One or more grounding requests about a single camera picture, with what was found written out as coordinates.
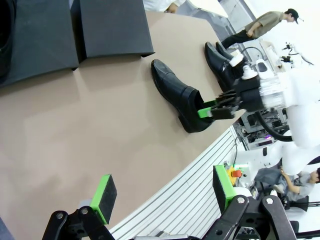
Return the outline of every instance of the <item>man's jeans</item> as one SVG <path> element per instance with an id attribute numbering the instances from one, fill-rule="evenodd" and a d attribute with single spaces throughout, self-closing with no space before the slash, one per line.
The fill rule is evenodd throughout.
<path id="1" fill-rule="evenodd" d="M 294 180 L 294 176 L 289 176 L 291 181 Z M 255 181 L 263 182 L 269 185 L 283 185 L 284 194 L 286 195 L 288 192 L 288 184 L 284 176 L 281 174 L 280 169 L 276 168 L 262 168 L 258 171 L 257 175 L 255 176 Z"/>
<path id="2" fill-rule="evenodd" d="M 221 43 L 227 49 L 233 44 L 242 44 L 252 40 L 254 40 L 254 38 L 247 36 L 246 30 L 242 30 L 234 35 L 228 36 Z"/>

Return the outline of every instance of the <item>screw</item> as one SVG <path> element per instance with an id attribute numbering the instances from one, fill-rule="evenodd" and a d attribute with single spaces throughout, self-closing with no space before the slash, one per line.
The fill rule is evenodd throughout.
<path id="1" fill-rule="evenodd" d="M 88 209 L 83 208 L 83 209 L 81 210 L 81 213 L 82 213 L 83 215 L 86 215 L 86 214 L 88 213 Z"/>
<path id="2" fill-rule="evenodd" d="M 64 216 L 64 214 L 62 212 L 59 212 L 57 215 L 56 215 L 56 218 L 57 219 L 62 219 L 62 217 Z"/>
<path id="3" fill-rule="evenodd" d="M 267 203 L 267 204 L 273 204 L 274 201 L 273 201 L 271 198 L 267 198 L 267 199 L 266 199 L 266 203 Z"/>
<path id="4" fill-rule="evenodd" d="M 245 199 L 243 197 L 239 197 L 237 199 L 237 202 L 240 203 L 240 204 L 244 204 L 245 203 Z"/>

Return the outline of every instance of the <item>metal profile extrusion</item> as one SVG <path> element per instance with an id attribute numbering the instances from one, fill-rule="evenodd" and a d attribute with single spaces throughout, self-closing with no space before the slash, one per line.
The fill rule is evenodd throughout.
<path id="1" fill-rule="evenodd" d="M 213 165 L 233 162 L 235 143 L 243 148 L 231 126 L 171 182 L 113 227 L 113 237 L 129 240 L 163 231 L 201 238 L 221 215 L 212 185 Z"/>

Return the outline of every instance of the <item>black cable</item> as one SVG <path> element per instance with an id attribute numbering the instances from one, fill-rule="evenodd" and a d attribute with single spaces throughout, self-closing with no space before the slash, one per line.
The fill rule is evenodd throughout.
<path id="1" fill-rule="evenodd" d="M 315 231 L 306 231 L 306 232 L 297 232 L 295 234 L 297 239 L 312 239 L 320 237 L 320 230 Z"/>
<path id="2" fill-rule="evenodd" d="M 258 50 L 259 52 L 260 52 L 260 54 L 261 54 L 261 58 L 263 57 L 263 53 L 262 53 L 262 51 L 259 49 L 259 48 L 257 48 L 257 47 L 255 47 L 255 46 L 248 46 L 248 47 L 246 47 L 245 49 L 243 49 L 242 51 L 241 51 L 241 53 L 243 53 L 245 50 L 247 50 L 247 49 L 256 49 L 256 50 Z"/>
<path id="3" fill-rule="evenodd" d="M 237 155 L 238 155 L 238 145 L 237 145 L 237 138 L 234 140 L 234 146 L 235 146 L 235 156 L 234 156 L 234 160 L 233 160 L 233 167 L 235 167 L 236 165 L 236 159 L 237 159 Z"/>
<path id="4" fill-rule="evenodd" d="M 276 118 L 276 117 L 266 117 L 264 119 L 267 119 L 267 120 L 280 120 L 279 118 Z"/>
<path id="5" fill-rule="evenodd" d="M 275 130 L 273 130 L 269 125 L 266 123 L 264 118 L 261 116 L 261 113 L 259 111 L 255 112 L 255 116 L 258 118 L 261 126 L 276 140 L 279 140 L 281 142 L 292 142 L 292 136 L 284 136 L 279 133 L 277 133 Z"/>

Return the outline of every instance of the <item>man in cap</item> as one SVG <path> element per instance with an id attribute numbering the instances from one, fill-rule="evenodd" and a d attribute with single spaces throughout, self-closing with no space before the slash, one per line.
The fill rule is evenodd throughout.
<path id="1" fill-rule="evenodd" d="M 227 37 L 221 43 L 227 49 L 233 44 L 252 41 L 269 32 L 282 20 L 286 20 L 288 23 L 298 23 L 298 18 L 298 12 L 292 8 L 285 12 L 269 11 L 245 26 L 244 30 Z"/>
<path id="2" fill-rule="evenodd" d="M 273 185 L 278 193 L 286 195 L 289 201 L 296 202 L 309 195 L 315 184 L 320 183 L 320 167 L 313 172 L 302 171 L 295 176 L 287 175 L 283 168 L 262 168 L 258 171 L 255 180 Z"/>

